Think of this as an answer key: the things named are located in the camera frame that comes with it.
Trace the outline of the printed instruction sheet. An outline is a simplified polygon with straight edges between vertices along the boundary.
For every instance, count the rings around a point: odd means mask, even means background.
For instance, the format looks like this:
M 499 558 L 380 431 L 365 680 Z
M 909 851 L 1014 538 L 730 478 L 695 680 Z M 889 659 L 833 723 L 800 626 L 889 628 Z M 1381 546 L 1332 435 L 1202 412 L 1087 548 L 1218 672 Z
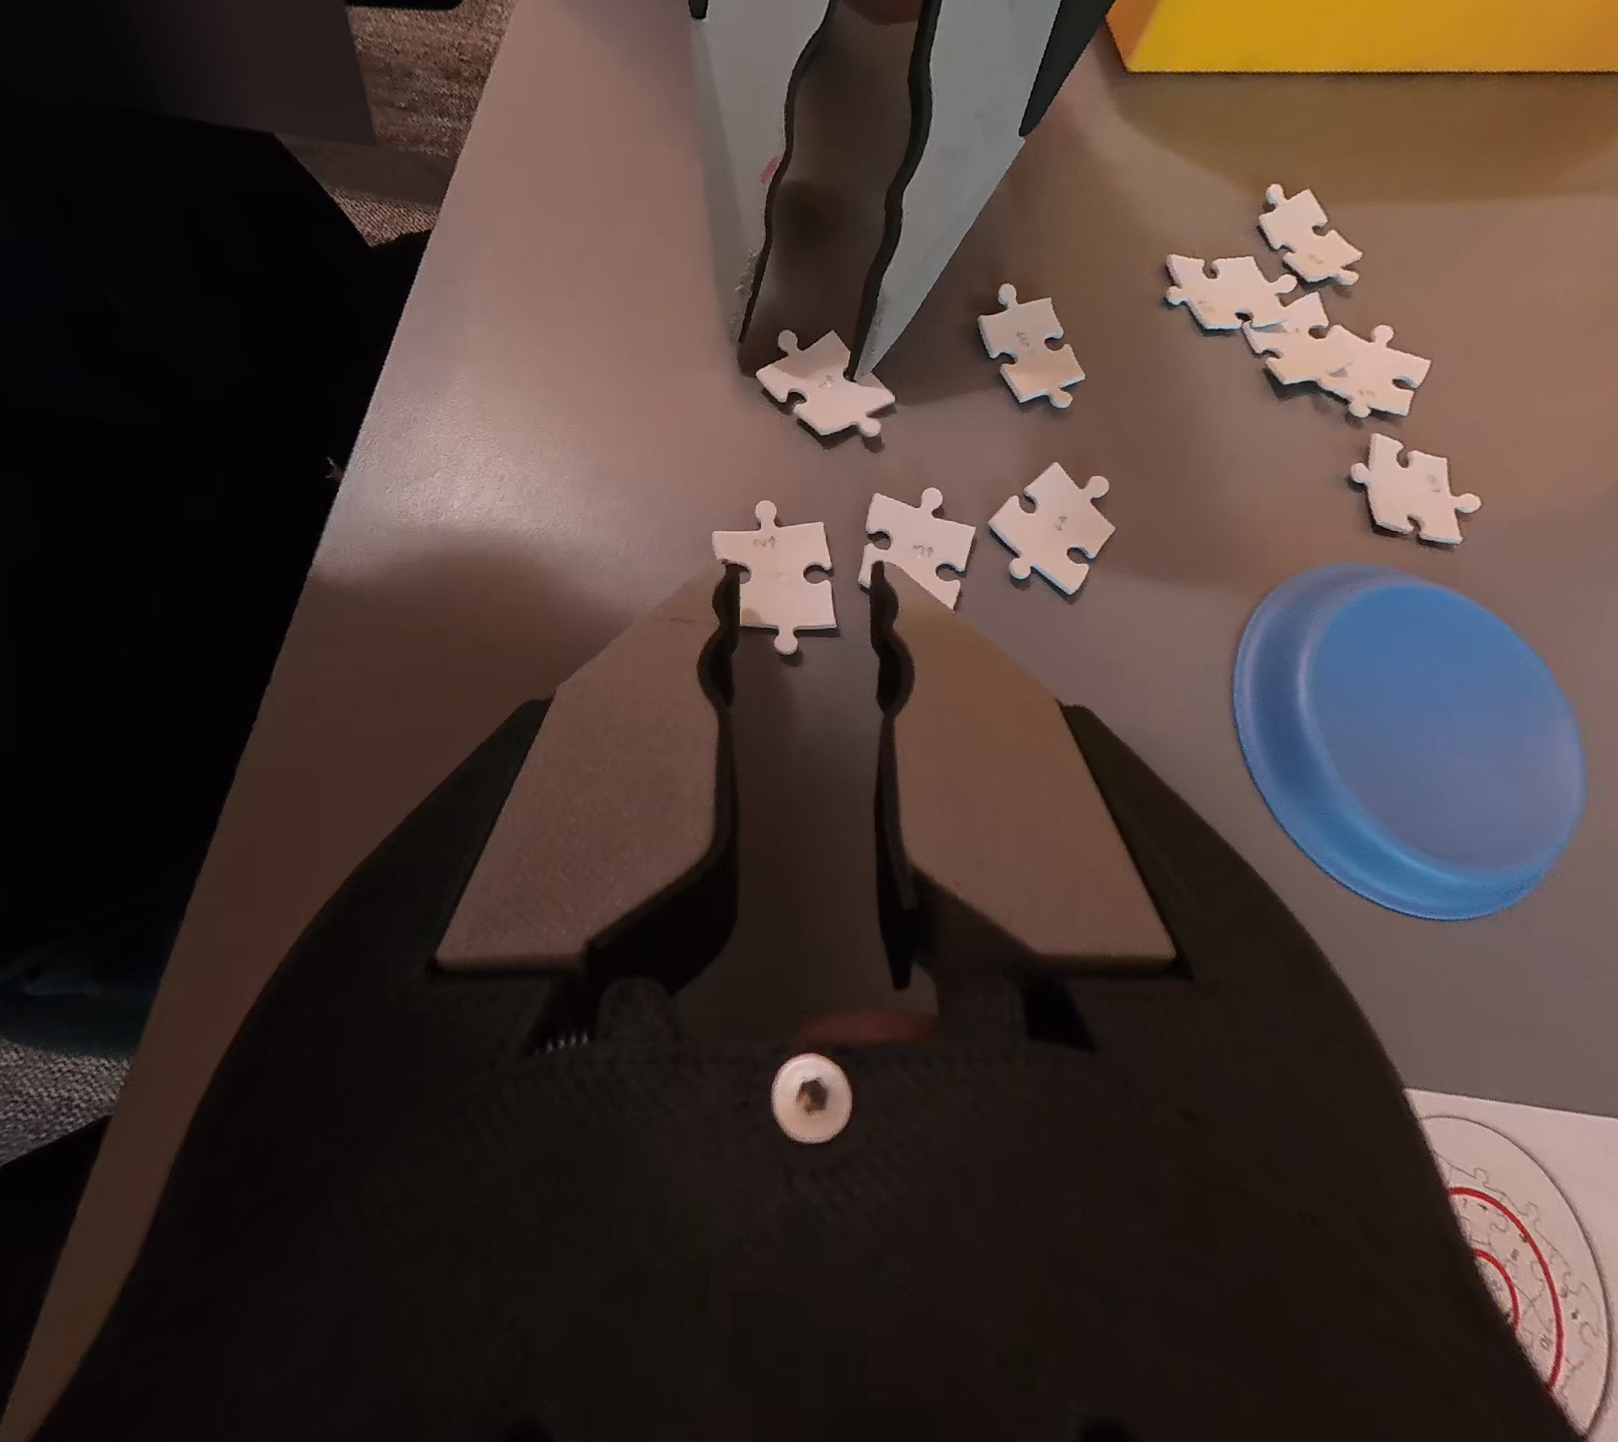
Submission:
M 1408 1090 L 1486 1290 L 1583 1438 L 1616 1438 L 1616 1121 Z

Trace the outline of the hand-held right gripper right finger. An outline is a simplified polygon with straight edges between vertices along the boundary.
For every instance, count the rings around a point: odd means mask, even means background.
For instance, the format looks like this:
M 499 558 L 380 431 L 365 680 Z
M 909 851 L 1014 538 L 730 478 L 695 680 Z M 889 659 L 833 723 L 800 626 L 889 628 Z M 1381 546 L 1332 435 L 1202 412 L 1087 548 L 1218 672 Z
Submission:
M 1177 950 L 1058 700 L 874 565 L 880 935 L 895 987 L 1161 972 Z

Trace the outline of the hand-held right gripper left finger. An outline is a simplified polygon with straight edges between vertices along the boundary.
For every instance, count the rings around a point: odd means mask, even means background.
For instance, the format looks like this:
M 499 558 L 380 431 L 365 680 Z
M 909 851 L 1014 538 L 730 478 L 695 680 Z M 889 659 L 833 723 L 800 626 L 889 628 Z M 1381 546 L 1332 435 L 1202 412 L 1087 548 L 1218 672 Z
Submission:
M 685 987 L 736 923 L 738 567 L 711 565 L 573 672 L 437 948 L 446 972 Z

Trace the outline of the white puzzle piece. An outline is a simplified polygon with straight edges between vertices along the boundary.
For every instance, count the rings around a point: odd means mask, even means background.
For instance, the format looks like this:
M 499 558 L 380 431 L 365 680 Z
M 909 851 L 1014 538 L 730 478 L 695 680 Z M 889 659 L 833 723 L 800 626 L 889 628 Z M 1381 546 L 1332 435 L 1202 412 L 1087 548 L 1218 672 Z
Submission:
M 1350 482 L 1363 490 L 1375 529 L 1433 546 L 1458 546 L 1460 517 L 1482 507 L 1476 494 L 1449 488 L 1443 457 L 1406 451 L 1381 431 L 1369 437 L 1365 459 L 1350 468 Z
M 866 542 L 858 583 L 872 585 L 874 565 L 903 571 L 944 608 L 955 610 L 961 577 L 975 544 L 975 527 L 942 517 L 942 492 L 930 486 L 920 501 L 909 505 L 885 494 L 874 494 L 866 509 Z
M 1002 501 L 988 529 L 1014 554 L 1010 577 L 1023 583 L 1037 573 L 1064 598 L 1074 598 L 1115 530 L 1097 511 L 1107 494 L 1105 476 L 1078 484 L 1060 462 L 1050 462 L 1021 495 Z
M 1317 385 L 1363 420 L 1404 418 L 1423 385 L 1431 359 L 1392 346 L 1392 328 L 1377 324 L 1369 338 L 1334 324 L 1317 346 Z
M 984 354 L 1000 359 L 1000 379 L 1021 402 L 1045 400 L 1054 410 L 1072 404 L 1070 387 L 1083 381 L 1076 354 L 1062 340 L 1062 321 L 1050 299 L 1019 299 L 1014 284 L 996 291 L 998 309 L 977 321 Z
M 773 400 L 786 404 L 796 398 L 794 418 L 821 439 L 847 429 L 866 439 L 881 433 L 876 416 L 895 406 L 897 398 L 874 375 L 847 375 L 850 354 L 835 332 L 802 346 L 794 332 L 780 330 L 777 344 L 780 358 L 755 373 L 757 385 Z
M 1317 291 L 1284 303 L 1274 324 L 1245 323 L 1243 336 L 1268 375 L 1285 387 L 1319 383 L 1338 365 L 1336 328 Z
M 773 501 L 757 501 L 757 527 L 716 529 L 712 554 L 744 567 L 738 589 L 742 626 L 771 628 L 777 655 L 798 653 L 802 632 L 835 632 L 839 626 L 829 581 L 831 554 L 821 523 L 780 525 Z
M 1346 288 L 1357 282 L 1355 264 L 1363 253 L 1328 225 L 1328 214 L 1311 190 L 1287 194 L 1272 183 L 1264 202 L 1256 227 L 1287 270 L 1307 286 L 1332 282 Z
M 1243 324 L 1266 328 L 1284 321 L 1282 297 L 1297 276 L 1266 278 L 1254 256 L 1202 258 L 1167 255 L 1165 303 L 1184 305 L 1204 332 L 1233 332 Z

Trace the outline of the blue round plastic base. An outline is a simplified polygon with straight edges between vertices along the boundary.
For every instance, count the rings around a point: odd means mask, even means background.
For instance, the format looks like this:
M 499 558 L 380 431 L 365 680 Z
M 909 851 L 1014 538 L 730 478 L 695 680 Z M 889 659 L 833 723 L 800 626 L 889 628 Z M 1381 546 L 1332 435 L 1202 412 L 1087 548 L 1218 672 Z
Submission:
M 1235 653 L 1245 766 L 1287 838 L 1398 913 L 1497 913 L 1550 873 L 1587 803 L 1548 665 L 1476 600 L 1320 565 L 1278 585 Z

